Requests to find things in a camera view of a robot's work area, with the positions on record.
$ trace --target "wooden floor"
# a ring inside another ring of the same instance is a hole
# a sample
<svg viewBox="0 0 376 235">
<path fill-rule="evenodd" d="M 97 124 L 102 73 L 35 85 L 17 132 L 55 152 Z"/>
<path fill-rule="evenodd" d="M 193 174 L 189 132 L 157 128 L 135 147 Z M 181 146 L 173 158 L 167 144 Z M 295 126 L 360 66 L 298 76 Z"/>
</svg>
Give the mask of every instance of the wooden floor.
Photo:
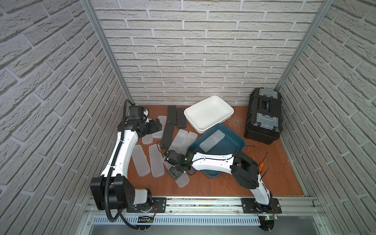
<svg viewBox="0 0 376 235">
<path fill-rule="evenodd" d="M 167 116 L 166 105 L 144 105 L 150 110 L 151 119 L 156 119 L 159 115 Z M 234 106 L 235 112 L 232 117 L 224 122 L 225 125 L 234 130 L 237 134 L 243 137 L 244 127 L 247 116 L 246 106 Z M 187 122 L 187 131 L 196 131 Z M 174 137 L 178 132 L 175 126 Z M 290 162 L 287 160 L 286 153 L 282 147 L 280 140 L 274 141 L 271 145 L 263 144 L 250 139 L 245 139 L 247 145 L 255 145 L 268 153 L 270 158 L 270 168 L 268 173 L 262 179 L 266 187 L 273 193 L 274 196 L 303 196 L 302 189 L 295 177 Z M 154 139 L 152 144 L 156 144 L 160 139 Z M 144 150 L 147 160 L 149 161 L 149 146 L 152 144 L 144 145 L 141 139 L 138 140 Z M 256 148 L 246 147 L 243 152 L 260 162 L 264 158 L 264 154 Z M 264 170 L 268 166 L 265 160 Z M 153 195 L 197 195 L 197 196 L 252 196 L 249 189 L 245 189 L 238 185 L 234 177 L 227 173 L 221 173 L 217 178 L 208 178 L 203 172 L 197 171 L 193 176 L 189 176 L 189 183 L 180 188 L 173 178 L 167 173 L 159 178 L 154 178 L 150 172 L 144 177 L 137 174 L 133 160 L 131 159 L 128 169 L 128 180 L 137 189 L 149 188 Z"/>
</svg>

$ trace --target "black plastic case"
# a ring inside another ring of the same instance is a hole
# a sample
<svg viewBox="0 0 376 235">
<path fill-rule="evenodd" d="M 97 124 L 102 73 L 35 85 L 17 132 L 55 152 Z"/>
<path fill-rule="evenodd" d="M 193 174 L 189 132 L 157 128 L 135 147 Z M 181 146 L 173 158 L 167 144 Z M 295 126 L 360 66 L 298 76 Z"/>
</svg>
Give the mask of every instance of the black plastic case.
<svg viewBox="0 0 376 235">
<path fill-rule="evenodd" d="M 178 129 L 184 129 L 187 128 L 187 119 L 184 115 L 184 108 L 177 108 L 176 109 L 176 125 Z"/>
<path fill-rule="evenodd" d="M 176 106 L 175 105 L 169 105 L 167 107 L 167 119 L 169 124 L 176 125 Z"/>
<path fill-rule="evenodd" d="M 175 125 L 168 123 L 165 125 L 165 129 L 162 135 L 161 149 L 168 149 L 172 142 L 172 136 L 174 135 Z"/>
<path fill-rule="evenodd" d="M 271 144 L 279 139 L 281 132 L 280 94 L 271 89 L 256 88 L 249 97 L 244 137 Z"/>
</svg>

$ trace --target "white plastic tray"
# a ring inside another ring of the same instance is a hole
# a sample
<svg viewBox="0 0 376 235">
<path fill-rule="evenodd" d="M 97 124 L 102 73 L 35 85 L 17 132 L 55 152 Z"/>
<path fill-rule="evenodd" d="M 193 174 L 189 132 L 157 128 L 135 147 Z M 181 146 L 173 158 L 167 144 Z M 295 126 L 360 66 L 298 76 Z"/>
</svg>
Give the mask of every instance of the white plastic tray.
<svg viewBox="0 0 376 235">
<path fill-rule="evenodd" d="M 218 96 L 211 96 L 184 110 L 184 115 L 200 134 L 229 119 L 234 109 Z"/>
</svg>

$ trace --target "white brick wall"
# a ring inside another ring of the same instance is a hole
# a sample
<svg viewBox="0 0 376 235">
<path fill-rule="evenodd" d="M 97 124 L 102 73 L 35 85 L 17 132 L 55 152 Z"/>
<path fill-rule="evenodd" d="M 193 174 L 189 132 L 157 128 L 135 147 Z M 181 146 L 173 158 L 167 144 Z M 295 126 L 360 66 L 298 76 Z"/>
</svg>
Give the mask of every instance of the white brick wall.
<svg viewBox="0 0 376 235">
<path fill-rule="evenodd" d="M 0 48 L 0 234 L 73 234 L 124 94 L 80 1 L 0 1 Z"/>
<path fill-rule="evenodd" d="M 242 92 L 274 86 L 321 1 L 92 3 L 138 104 L 194 104 L 215 92 L 246 105 Z"/>
<path fill-rule="evenodd" d="M 375 2 L 335 0 L 282 87 L 282 138 L 335 234 L 376 233 Z"/>
</svg>

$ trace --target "translucent plastic box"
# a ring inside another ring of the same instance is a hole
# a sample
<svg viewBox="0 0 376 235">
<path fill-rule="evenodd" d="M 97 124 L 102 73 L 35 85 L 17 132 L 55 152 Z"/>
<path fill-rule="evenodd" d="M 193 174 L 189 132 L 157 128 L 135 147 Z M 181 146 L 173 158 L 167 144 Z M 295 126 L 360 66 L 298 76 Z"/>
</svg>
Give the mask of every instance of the translucent plastic box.
<svg viewBox="0 0 376 235">
<path fill-rule="evenodd" d="M 165 158 L 166 157 L 163 158 L 163 164 L 165 164 L 167 170 L 169 170 L 172 167 L 172 165 L 168 162 L 165 162 L 164 161 Z M 189 177 L 188 177 L 187 173 L 183 173 L 177 180 L 175 180 L 175 182 L 181 188 L 186 186 L 189 183 Z"/>
<path fill-rule="evenodd" d="M 187 153 L 187 148 L 197 139 L 197 136 L 197 133 L 189 132 L 180 146 L 179 151 L 176 152 L 185 155 Z"/>
<path fill-rule="evenodd" d="M 187 136 L 187 134 L 188 134 L 188 131 L 180 129 L 177 132 L 177 134 L 176 134 L 174 140 L 172 141 L 170 147 L 168 148 L 168 150 L 174 150 L 175 152 L 179 152 L 180 147 L 182 146 L 183 141 L 184 141 L 185 137 Z"/>
<path fill-rule="evenodd" d="M 224 138 L 224 133 L 222 133 L 222 131 L 220 130 L 217 130 L 200 144 L 200 148 L 205 153 L 207 153 L 209 150 L 212 149 L 212 147 L 218 144 L 219 141 L 221 141 L 223 138 Z"/>
<path fill-rule="evenodd" d="M 162 154 L 157 144 L 149 147 L 150 166 L 152 167 L 152 175 L 157 178 L 164 175 Z"/>
<path fill-rule="evenodd" d="M 148 134 L 142 137 L 143 144 L 151 144 L 153 142 L 153 134 Z"/>
<path fill-rule="evenodd" d="M 141 145 L 136 145 L 132 151 L 132 159 L 136 167 L 137 174 L 139 176 L 145 176 L 150 173 L 150 166 L 147 162 L 146 155 Z"/>
<path fill-rule="evenodd" d="M 162 130 L 153 133 L 154 139 L 162 139 L 164 126 L 166 125 L 166 121 L 167 121 L 167 116 L 158 116 L 158 119 L 159 119 L 159 122 L 162 124 Z"/>
</svg>

